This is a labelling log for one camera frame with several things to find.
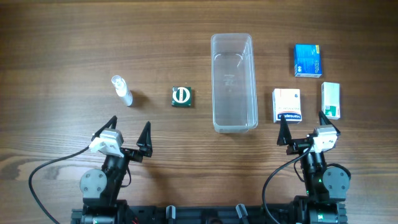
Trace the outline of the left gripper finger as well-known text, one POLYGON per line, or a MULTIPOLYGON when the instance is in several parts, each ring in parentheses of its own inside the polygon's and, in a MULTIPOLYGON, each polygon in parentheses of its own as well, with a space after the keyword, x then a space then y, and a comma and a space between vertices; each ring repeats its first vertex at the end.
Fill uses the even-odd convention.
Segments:
POLYGON ((93 141, 95 138, 98 138, 100 136, 100 134, 102 133, 102 131, 106 128, 115 129, 116 125, 117 125, 117 120, 118 120, 117 116, 114 115, 104 126, 99 128, 99 130, 97 130, 97 132, 93 133, 91 140, 93 141))
POLYGON ((146 122, 146 125, 144 126, 144 129, 142 130, 141 135, 139 136, 139 139, 136 142, 136 145, 139 148, 152 149, 150 127, 151 127, 150 121, 146 122))

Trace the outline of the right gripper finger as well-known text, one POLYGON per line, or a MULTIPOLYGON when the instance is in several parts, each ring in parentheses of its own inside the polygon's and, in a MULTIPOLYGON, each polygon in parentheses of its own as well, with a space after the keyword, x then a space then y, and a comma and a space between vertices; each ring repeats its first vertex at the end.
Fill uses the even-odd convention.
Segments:
POLYGON ((282 114, 280 118, 280 130, 277 138, 277 145, 286 146, 291 144, 292 136, 290 133, 289 125, 285 116, 282 114))
POLYGON ((321 126, 332 125, 336 131, 336 135, 339 136, 341 134, 340 130, 326 117, 323 111, 319 111, 318 117, 321 126))

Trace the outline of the white green Panadol box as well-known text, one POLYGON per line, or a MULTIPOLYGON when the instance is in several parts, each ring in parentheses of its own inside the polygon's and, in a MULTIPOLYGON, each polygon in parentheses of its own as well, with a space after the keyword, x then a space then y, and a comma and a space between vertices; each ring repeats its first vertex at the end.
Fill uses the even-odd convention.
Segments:
POLYGON ((340 119, 340 84, 322 83, 322 111, 328 119, 340 119))

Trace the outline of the white Hansaplast box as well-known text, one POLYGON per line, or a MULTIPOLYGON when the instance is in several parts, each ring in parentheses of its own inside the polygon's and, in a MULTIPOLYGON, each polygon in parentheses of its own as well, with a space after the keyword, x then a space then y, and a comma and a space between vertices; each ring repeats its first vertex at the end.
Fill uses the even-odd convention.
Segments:
POLYGON ((290 123, 302 121, 299 89, 276 88, 272 92, 272 104, 274 123, 280 122, 282 116, 290 123))

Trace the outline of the dark green square box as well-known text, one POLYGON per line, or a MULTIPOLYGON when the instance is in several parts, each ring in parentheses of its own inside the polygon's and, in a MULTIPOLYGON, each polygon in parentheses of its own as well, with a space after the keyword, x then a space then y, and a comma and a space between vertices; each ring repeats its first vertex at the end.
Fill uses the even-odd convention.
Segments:
POLYGON ((172 106, 189 108, 192 105, 192 89, 188 86, 172 87, 172 106))

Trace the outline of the blue medicine box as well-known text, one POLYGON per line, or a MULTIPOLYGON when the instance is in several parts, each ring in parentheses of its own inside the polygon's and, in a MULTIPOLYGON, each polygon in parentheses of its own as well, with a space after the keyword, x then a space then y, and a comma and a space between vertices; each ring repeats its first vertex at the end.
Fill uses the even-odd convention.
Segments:
POLYGON ((319 45, 296 44, 294 46, 295 77, 320 78, 322 76, 319 45))

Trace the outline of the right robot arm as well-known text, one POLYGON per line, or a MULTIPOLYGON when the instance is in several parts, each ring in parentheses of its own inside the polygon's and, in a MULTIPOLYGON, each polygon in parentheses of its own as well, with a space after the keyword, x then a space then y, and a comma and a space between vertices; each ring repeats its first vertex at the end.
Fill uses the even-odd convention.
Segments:
POLYGON ((351 173, 339 164, 328 164, 325 153, 335 147, 341 132, 323 112, 320 125, 305 138, 291 136, 286 117, 281 116, 277 144, 287 146, 288 155, 298 155, 306 196, 296 196, 289 204, 287 223, 342 224, 348 222, 344 201, 351 173))

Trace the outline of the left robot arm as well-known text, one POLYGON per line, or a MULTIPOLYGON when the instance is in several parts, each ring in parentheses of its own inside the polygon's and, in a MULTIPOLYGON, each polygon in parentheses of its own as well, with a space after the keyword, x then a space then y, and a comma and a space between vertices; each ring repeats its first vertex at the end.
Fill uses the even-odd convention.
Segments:
POLYGON ((106 157, 100 169, 91 169, 81 177, 83 208, 72 211, 72 223, 139 223, 127 201, 119 200, 118 194, 125 187, 124 176, 131 174, 129 163, 152 156, 151 123, 146 122, 136 142, 137 149, 122 147, 124 139, 116 125, 117 117, 113 116, 91 138, 88 149, 106 157))

